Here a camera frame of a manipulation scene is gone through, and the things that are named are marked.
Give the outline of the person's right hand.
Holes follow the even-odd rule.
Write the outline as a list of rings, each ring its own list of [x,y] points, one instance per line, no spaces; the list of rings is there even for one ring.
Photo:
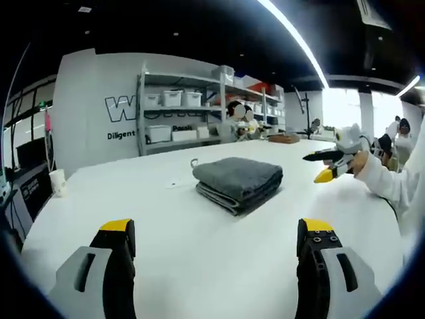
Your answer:
[[[350,164],[350,169],[354,177],[357,177],[360,174],[360,172],[366,165],[368,158],[369,158],[369,151],[366,151],[366,150],[359,151],[354,155],[353,160],[351,161],[351,164]]]

